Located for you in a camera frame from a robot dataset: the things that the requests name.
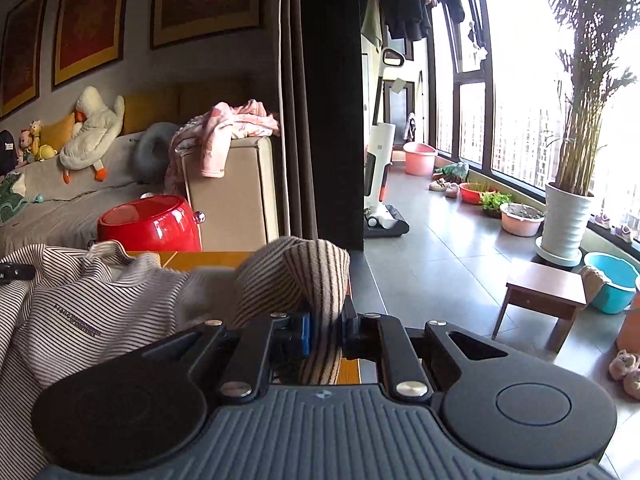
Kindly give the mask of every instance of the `metal screw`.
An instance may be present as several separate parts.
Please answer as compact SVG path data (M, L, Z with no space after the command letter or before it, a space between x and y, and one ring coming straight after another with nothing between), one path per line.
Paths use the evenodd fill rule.
M229 381L220 386L220 393L227 397L246 397L251 393L251 386L241 381Z
M396 384L396 392L405 397L421 397L428 391L427 385L420 381L403 381Z

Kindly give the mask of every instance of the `green plush toy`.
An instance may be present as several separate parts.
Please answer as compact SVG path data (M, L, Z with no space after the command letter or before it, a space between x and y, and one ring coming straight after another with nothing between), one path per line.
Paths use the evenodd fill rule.
M14 217L28 204L23 195L14 192L14 185L22 176L21 173L9 173L0 184L0 222Z
M436 168L433 172L433 178L443 178L447 182L455 182L460 184L464 182L469 173L469 165L466 162L455 162L447 164L442 168Z

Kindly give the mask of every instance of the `teal bucket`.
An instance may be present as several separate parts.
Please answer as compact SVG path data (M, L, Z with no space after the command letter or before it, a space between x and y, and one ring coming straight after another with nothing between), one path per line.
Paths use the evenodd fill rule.
M605 253L588 253L584 264L600 269L611 280L602 286L591 304L605 314L622 312L636 293L636 278L640 273L625 260Z

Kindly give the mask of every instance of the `striped cloth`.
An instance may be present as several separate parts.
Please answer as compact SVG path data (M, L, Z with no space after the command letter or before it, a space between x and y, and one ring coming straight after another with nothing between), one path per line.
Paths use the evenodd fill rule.
M0 480L31 479L46 464L30 423L44 388L186 328L198 316L241 326L263 312L294 310L304 295L314 342L300 380L337 379L349 257L324 240L280 238L236 271L162 269L157 255L133 259L118 242L89 251L33 245L2 262L31 264L36 277L0 286Z

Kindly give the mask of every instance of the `sofa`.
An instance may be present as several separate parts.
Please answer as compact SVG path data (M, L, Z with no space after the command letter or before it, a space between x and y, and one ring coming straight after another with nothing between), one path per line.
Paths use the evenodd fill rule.
M221 100L244 102L251 97L251 86L248 78L216 78L124 96L124 127L102 158L108 170L103 182L94 179L92 168L86 168L73 171L71 182L65 184L58 156L17 170L24 174L26 198L33 202L41 195L44 201L30 203L0 226L0 256L35 243L86 248L97 235L103 213L143 193L162 191L161 185L138 183L130 163L138 139L149 126L182 124ZM223 178L199 177L193 171L196 160L183 164L191 205L209 216L202 225L203 250L254 251L279 236L271 139L233 140Z

